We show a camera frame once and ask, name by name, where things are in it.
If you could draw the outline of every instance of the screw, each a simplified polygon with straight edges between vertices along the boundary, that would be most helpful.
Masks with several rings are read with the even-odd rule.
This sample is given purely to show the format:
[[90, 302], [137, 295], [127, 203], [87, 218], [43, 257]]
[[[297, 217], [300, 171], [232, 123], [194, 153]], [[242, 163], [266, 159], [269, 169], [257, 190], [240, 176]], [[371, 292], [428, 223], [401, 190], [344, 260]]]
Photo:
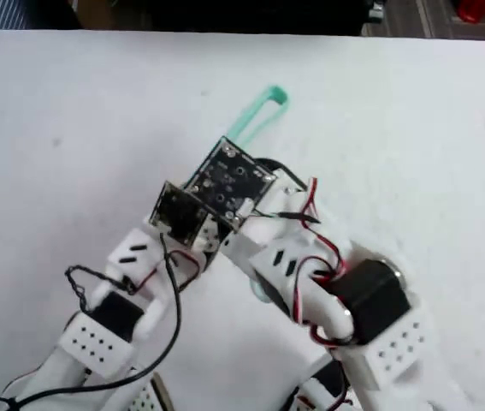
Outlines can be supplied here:
[[234, 156], [236, 156], [236, 152], [234, 152], [231, 146], [224, 146], [223, 151], [227, 154], [227, 157], [229, 158], [233, 158]]

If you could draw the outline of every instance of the red wire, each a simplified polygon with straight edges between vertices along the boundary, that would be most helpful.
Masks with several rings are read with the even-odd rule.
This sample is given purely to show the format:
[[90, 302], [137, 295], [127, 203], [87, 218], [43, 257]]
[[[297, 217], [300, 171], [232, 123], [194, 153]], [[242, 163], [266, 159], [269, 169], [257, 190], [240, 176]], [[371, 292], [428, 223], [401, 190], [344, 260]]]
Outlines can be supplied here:
[[[192, 278], [195, 278], [198, 274], [200, 274], [200, 264], [198, 263], [197, 259], [195, 259], [191, 254], [189, 253], [186, 253], [185, 251], [182, 251], [182, 250], [172, 250], [170, 251], [170, 255], [172, 254], [181, 254], [183, 257], [185, 257], [186, 259], [188, 259], [189, 261], [191, 261], [192, 263], [195, 264], [196, 268], [197, 268], [197, 272], [194, 274], [194, 276], [192, 276]], [[144, 286], [145, 286], [145, 283], [147, 283], [147, 281], [149, 281], [149, 279], [151, 277], [153, 277], [157, 271], [158, 271], [158, 266], [160, 265], [162, 261], [160, 261], [156, 266], [155, 268], [153, 268], [151, 270], [151, 272], [149, 274], [147, 274], [147, 277], [145, 277], [143, 279], [143, 281], [139, 284], [139, 286], [136, 288], [136, 290], [134, 291], [135, 294], [137, 294]]]
[[[300, 306], [300, 302], [299, 302], [299, 274], [301, 272], [301, 269], [303, 268], [303, 265], [307, 262], [307, 261], [311, 261], [313, 259], [317, 259], [318, 261], [321, 261], [323, 262], [325, 265], [328, 266], [330, 272], [333, 274], [335, 273], [335, 270], [334, 270], [334, 267], [332, 267], [332, 265], [324, 258], [318, 256], [318, 255], [308, 255], [306, 257], [304, 257], [300, 262], [299, 262], [299, 265], [297, 267], [297, 271], [295, 271], [295, 284], [293, 285], [293, 305], [292, 305], [292, 308], [293, 308], [293, 314], [292, 314], [292, 317], [293, 317], [293, 321], [295, 321], [296, 323], [300, 323], [300, 321], [302, 319], [299, 318], [299, 306]], [[325, 281], [329, 281], [332, 279], [332, 277], [327, 277], [327, 276], [320, 276], [321, 278], [318, 280], [317, 278], [314, 278], [315, 280], [318, 280], [318, 282], [325, 282]]]
[[[305, 213], [309, 209], [309, 207], [312, 206], [315, 214], [318, 215], [318, 212], [316, 210], [316, 205], [315, 205], [315, 202], [314, 202], [317, 187], [318, 187], [318, 179], [316, 177], [312, 177], [312, 183], [311, 183], [311, 189], [309, 191], [309, 197], [307, 198], [305, 205], [301, 209], [301, 212]], [[315, 230], [313, 230], [305, 220], [301, 220], [301, 225], [303, 225], [303, 227], [305, 227], [311, 233], [314, 233], [314, 235], [316, 236], [316, 238], [318, 240], [323, 242], [326, 245], [326, 247], [328, 247], [330, 250], [332, 250], [334, 252], [335, 257], [337, 257], [337, 267], [336, 267], [337, 271], [339, 273], [343, 273], [345, 271], [346, 265], [345, 265], [345, 261], [343, 261], [343, 258], [341, 258], [341, 253], [339, 251], [339, 248], [337, 248], [337, 246], [335, 246], [335, 244], [333, 244], [333, 242], [331, 242], [328, 238], [324, 237], [323, 235], [321, 235], [321, 234], [317, 233]]]
[[318, 334], [318, 325], [313, 324], [311, 325], [311, 328], [309, 329], [309, 336], [311, 336], [311, 340], [314, 341], [317, 344], [320, 344], [326, 348], [337, 348], [339, 347], [337, 344], [334, 342], [328, 340], [327, 338], [321, 337], [320, 334]]

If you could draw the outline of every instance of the red object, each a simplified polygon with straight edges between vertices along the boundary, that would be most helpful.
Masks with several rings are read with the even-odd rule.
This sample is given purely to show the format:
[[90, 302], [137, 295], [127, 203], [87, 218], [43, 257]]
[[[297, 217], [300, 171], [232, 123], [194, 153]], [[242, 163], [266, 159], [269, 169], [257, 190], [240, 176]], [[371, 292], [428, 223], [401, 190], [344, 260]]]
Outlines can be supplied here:
[[485, 15], [485, 0], [461, 0], [458, 16], [468, 23], [479, 23]]

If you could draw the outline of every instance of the white 3d-printed part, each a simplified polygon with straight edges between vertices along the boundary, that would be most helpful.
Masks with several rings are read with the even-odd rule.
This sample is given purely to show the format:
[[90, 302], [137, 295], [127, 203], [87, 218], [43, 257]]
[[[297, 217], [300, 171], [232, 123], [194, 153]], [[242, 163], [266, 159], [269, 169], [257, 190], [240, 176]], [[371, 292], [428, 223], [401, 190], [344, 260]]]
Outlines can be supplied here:
[[338, 348], [336, 356], [353, 370], [370, 390], [391, 384], [428, 348], [437, 336], [423, 307], [413, 307], [381, 335], [364, 346]]
[[163, 411], [151, 383], [145, 385], [139, 395], [133, 399], [128, 411]]
[[130, 361], [133, 346], [84, 313], [63, 332], [59, 346], [103, 378], [113, 377]]

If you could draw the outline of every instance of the hole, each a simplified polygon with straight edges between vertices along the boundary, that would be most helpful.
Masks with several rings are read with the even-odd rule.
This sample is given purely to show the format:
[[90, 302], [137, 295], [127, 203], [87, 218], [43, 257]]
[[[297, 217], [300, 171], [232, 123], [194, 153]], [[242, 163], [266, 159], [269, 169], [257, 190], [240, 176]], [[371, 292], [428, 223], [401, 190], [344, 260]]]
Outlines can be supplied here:
[[290, 262], [287, 264], [286, 277], [290, 277], [293, 274], [293, 272], [295, 271], [296, 264], [297, 264], [296, 259], [290, 259]]
[[122, 257], [119, 259], [119, 263], [126, 264], [126, 263], [135, 263], [138, 259], [135, 257]]
[[146, 250], [147, 249], [147, 244], [139, 244], [137, 246], [131, 246], [130, 251], [141, 251], [141, 250]]
[[280, 250], [278, 253], [276, 253], [275, 261], [273, 261], [273, 265], [277, 266], [278, 264], [280, 264], [283, 256], [284, 256], [284, 250]]

